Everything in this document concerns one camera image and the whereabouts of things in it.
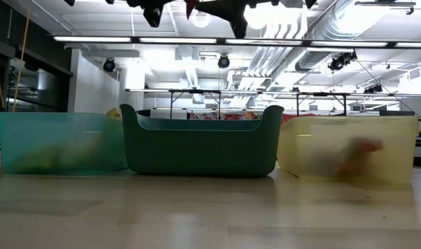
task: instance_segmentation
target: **dark green basket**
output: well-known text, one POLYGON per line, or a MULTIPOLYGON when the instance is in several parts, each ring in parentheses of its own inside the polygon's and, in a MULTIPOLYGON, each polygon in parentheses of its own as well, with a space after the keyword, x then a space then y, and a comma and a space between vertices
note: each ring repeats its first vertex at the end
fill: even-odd
POLYGON ((262 120, 166 120, 120 107, 134 172, 261 177, 274 170, 282 107, 268 107, 262 120))

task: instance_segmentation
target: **pole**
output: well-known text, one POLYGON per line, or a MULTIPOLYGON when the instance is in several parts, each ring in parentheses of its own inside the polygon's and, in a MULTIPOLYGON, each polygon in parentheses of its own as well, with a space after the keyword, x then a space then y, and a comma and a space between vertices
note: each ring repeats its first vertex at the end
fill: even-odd
POLYGON ((172 119, 172 105, 174 104, 174 91, 170 92, 170 119, 172 119))
POLYGON ((347 116, 348 115, 348 110, 346 108, 346 94, 343 95, 343 108, 344 108, 344 115, 347 116))
POLYGON ((222 93, 218 93, 218 120, 222 119, 222 93))
POLYGON ((300 94, 296 95, 296 115, 297 117, 300 116, 300 103, 298 102, 298 97, 300 96, 300 94))

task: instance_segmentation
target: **orange toy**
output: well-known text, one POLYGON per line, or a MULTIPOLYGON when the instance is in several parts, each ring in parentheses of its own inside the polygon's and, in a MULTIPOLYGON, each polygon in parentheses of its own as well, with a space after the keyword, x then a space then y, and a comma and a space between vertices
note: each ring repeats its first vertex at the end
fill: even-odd
POLYGON ((337 175, 347 178, 362 175, 369 154, 382 149, 382 141, 378 139, 353 138, 342 151, 345 158, 337 167, 337 175))

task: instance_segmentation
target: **fluorescent light fixture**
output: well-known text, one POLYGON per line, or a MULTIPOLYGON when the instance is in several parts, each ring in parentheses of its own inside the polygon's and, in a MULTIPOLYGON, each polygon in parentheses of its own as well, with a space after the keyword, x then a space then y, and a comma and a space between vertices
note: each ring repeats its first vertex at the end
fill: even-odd
POLYGON ((258 94, 258 92, 259 91, 221 91, 221 93, 233 93, 233 94, 258 94))
POLYGON ((59 42, 131 42, 130 37, 54 37, 59 42))
POLYGON ((378 47, 383 48, 387 46, 387 42, 378 41, 313 41, 311 46, 328 46, 328 47, 378 47))
MULTIPOLYGON (((164 111, 170 111, 169 107, 155 107, 154 110, 164 110, 164 111)), ((172 108, 173 111, 180 111, 183 110, 183 108, 172 108)))
POLYGON ((209 57, 217 57, 219 55, 218 52, 210 52, 210 51, 200 51, 199 56, 209 56, 209 57))
POLYGON ((140 93, 169 93, 167 89, 126 89, 127 91, 140 92, 140 93))
POLYGON ((307 48, 309 52, 334 52, 334 53, 352 53, 352 48, 307 48))
POLYGON ((275 95, 297 95, 298 93, 292 92, 274 92, 274 91, 265 91, 263 94, 275 94, 275 95))
POLYGON ((399 48, 421 48, 421 42, 398 42, 395 47, 399 48))
POLYGON ((302 44, 302 41, 279 40, 279 39, 227 39, 226 44, 300 46, 302 44))
POLYGON ((170 37, 141 37, 140 43, 160 44, 216 44, 216 39, 211 38, 170 38, 170 37))
POLYGON ((350 96, 356 97, 400 97, 400 98, 421 98, 421 94, 409 94, 409 93, 400 93, 400 94, 387 94, 387 93, 351 93, 350 96))

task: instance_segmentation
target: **wall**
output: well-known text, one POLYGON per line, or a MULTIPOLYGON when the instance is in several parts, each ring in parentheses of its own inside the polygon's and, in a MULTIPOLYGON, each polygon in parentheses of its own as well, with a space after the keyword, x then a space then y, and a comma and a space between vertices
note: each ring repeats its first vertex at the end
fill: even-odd
POLYGON ((120 84, 87 60, 79 49, 72 51, 68 112, 106 114, 118 107, 120 84))

